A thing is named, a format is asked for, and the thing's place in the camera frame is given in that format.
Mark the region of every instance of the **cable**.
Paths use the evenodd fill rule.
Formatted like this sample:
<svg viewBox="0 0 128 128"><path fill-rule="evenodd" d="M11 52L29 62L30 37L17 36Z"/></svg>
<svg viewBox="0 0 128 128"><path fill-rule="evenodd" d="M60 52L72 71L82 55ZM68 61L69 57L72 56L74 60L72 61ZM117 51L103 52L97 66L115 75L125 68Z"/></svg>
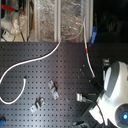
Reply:
<svg viewBox="0 0 128 128"><path fill-rule="evenodd" d="M97 103L95 103L94 101L92 101L92 100L86 99L86 101L88 101L88 102L91 102L91 103L95 104L95 105L99 108L99 110L100 110L100 114L101 114L102 119L103 119L103 128L105 128L105 120L104 120L104 116L103 116L103 113L102 113L102 111L101 111L100 106L99 106Z"/></svg>
<svg viewBox="0 0 128 128"><path fill-rule="evenodd" d="M19 96L18 96L14 101L12 101L12 102L6 102L6 101L4 101L1 97L0 97L0 101L1 101L2 103L6 104L6 105L10 105L10 104L15 103L15 102L21 97L21 95L23 94L24 89L25 89L25 85L26 85L26 78L23 79L23 88L22 88L22 90L21 90Z"/></svg>
<svg viewBox="0 0 128 128"><path fill-rule="evenodd" d="M73 40L73 39L77 38L82 33L83 27L84 27L84 24L82 25L80 32L75 37L69 38L69 39L65 39L65 40Z"/></svg>
<svg viewBox="0 0 128 128"><path fill-rule="evenodd" d="M90 63L89 55L88 55L88 47L87 47L86 30L85 29L86 29L86 26L85 26L85 18L84 18L84 42L85 42L86 56L87 56L87 61L88 61L88 65L89 65L89 68L91 70L92 76L95 77L95 74L93 72L93 69L92 69L92 66Z"/></svg>
<svg viewBox="0 0 128 128"><path fill-rule="evenodd" d="M21 34L21 36L22 36L23 42L25 42L25 39L24 39L24 36L23 36L22 31L20 32L20 34Z"/></svg>
<svg viewBox="0 0 128 128"><path fill-rule="evenodd" d="M15 39L16 39L16 36L14 36L14 39L13 39L13 41L12 41L12 42L14 42L14 41L15 41Z"/></svg>
<svg viewBox="0 0 128 128"><path fill-rule="evenodd" d="M56 46L50 53L48 53L47 55L44 55L43 57L39 57L39 58L36 58L36 59L31 59L31 60L23 61L23 62L20 62L20 63L15 64L15 65L12 65L10 68L8 68L8 69L4 72L4 74L3 74L2 77L0 78L0 84L2 83L2 80L3 80L3 78L5 77L5 75L6 75L11 69L13 69L14 67L17 67L17 66L19 66L19 65L23 65L23 64L30 63L30 62L34 62L34 61L39 61L39 60L45 59L46 57L50 56L51 54L53 54L53 53L57 50L57 48L59 47L60 43L61 43L61 40L59 41L59 43L57 44L57 46ZM13 102L7 103L7 102L3 101L3 100L1 99L1 97L0 97L1 102L4 103L4 104L13 104L13 103L15 103L15 102L20 98L20 96L22 95L22 93L23 93L23 91L24 91L24 88L25 88L25 84L26 84L26 80L24 79L23 89L22 89L21 93L19 94L19 96L18 96Z"/></svg>

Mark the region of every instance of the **glass panel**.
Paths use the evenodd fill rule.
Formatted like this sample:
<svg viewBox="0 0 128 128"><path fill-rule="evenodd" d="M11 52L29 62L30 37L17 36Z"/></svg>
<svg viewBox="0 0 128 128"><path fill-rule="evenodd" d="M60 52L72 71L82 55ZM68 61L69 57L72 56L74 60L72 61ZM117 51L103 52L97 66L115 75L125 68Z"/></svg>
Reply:
<svg viewBox="0 0 128 128"><path fill-rule="evenodd" d="M34 0L35 32L30 41L54 41L54 0Z"/></svg>
<svg viewBox="0 0 128 128"><path fill-rule="evenodd" d="M85 16L85 0L62 0L62 37L72 39L82 30Z"/></svg>

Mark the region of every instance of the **white robot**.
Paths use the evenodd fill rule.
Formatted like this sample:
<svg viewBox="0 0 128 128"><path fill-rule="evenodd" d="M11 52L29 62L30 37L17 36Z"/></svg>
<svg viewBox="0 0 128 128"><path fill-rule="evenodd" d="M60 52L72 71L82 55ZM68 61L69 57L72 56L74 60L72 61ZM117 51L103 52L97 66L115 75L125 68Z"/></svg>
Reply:
<svg viewBox="0 0 128 128"><path fill-rule="evenodd" d="M118 128L128 128L128 65L115 62L106 71L104 93L97 98L105 125L108 119ZM103 123L101 112L97 106L89 110L100 124Z"/></svg>

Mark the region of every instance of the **pegboard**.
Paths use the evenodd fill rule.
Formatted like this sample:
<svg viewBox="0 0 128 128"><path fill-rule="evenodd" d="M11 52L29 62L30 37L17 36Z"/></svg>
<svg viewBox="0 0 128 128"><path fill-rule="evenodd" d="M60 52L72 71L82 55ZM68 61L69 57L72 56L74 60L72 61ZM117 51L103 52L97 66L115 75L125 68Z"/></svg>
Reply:
<svg viewBox="0 0 128 128"><path fill-rule="evenodd" d="M0 76L11 65L43 56L55 46L56 43L0 43ZM102 59L127 62L128 45L95 44L89 46L89 55L102 81ZM0 102L0 116L7 120L1 128L71 128L76 121L88 121L95 126L97 122L89 113L81 117L89 104L76 102L77 92L96 91L80 72L83 64L87 65L84 44L61 43L48 58L12 69L0 85L0 96L5 101L12 101L22 89L24 76L27 84L16 103L4 105ZM47 84L50 80L58 88L58 100L54 100L50 92ZM45 105L32 114L29 109L40 97L44 98Z"/></svg>

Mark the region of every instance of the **white wire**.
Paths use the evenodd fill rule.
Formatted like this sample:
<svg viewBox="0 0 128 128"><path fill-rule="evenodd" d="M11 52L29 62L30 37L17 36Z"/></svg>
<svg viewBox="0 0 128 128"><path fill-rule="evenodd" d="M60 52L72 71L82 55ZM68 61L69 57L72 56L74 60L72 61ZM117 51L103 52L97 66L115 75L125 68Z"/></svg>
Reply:
<svg viewBox="0 0 128 128"><path fill-rule="evenodd" d="M86 41L85 17L84 17L84 42L85 42L85 49L88 50L87 41ZM88 61L88 65L89 65L89 68L90 68L90 70L91 70L92 76L95 77L95 74L94 74L94 72L93 72L93 69L92 69L92 66L91 66L91 63L90 63L89 55L88 55L87 52L86 52L86 56L87 56L87 61Z"/></svg>
<svg viewBox="0 0 128 128"><path fill-rule="evenodd" d="M44 58L50 56L51 54L53 54L53 53L57 50L57 48L59 47L60 43L61 43L61 39L60 39L59 43L57 44L57 46L56 46L50 53L48 53L47 55L45 55L45 56L43 56L43 57L39 57L39 58L36 58L36 59L27 60L27 61L24 61L24 62L17 63L17 64L15 64L15 65L12 65L12 66L11 66L10 68L8 68L8 69L4 72L4 74L2 75L2 77L1 77L1 79L0 79L0 84L2 83L2 80L3 80L3 78L5 77L5 75L6 75L11 69L13 69L14 67L17 67L17 66L19 66L19 65L23 65L23 64L30 63L30 62L42 60L42 59L44 59ZM3 101L1 97L0 97L0 101L1 101L2 103L4 103L4 104L13 104L13 103L15 103L15 102L20 98L20 96L22 95L22 93L23 93L23 91L24 91L24 88L25 88L25 84L26 84L26 79L24 79L24 85L23 85L23 89L22 89L21 93L19 94L19 96L18 96L14 101L7 103L7 102Z"/></svg>
<svg viewBox="0 0 128 128"><path fill-rule="evenodd" d="M1 97L0 97L0 101L1 101L2 103L6 104L6 105L10 105L10 104L15 103L15 102L21 97L22 93L24 92L25 85L26 85L26 78L23 79L23 88L22 88L22 90L21 90L21 93L19 94L19 96L18 96L14 101L12 101L12 102L6 102L6 101L4 101Z"/></svg>
<svg viewBox="0 0 128 128"><path fill-rule="evenodd" d="M82 33L83 27L84 27L84 25L82 25L80 32L75 37L69 38L69 39L65 39L65 40L73 40L73 39L76 39Z"/></svg>

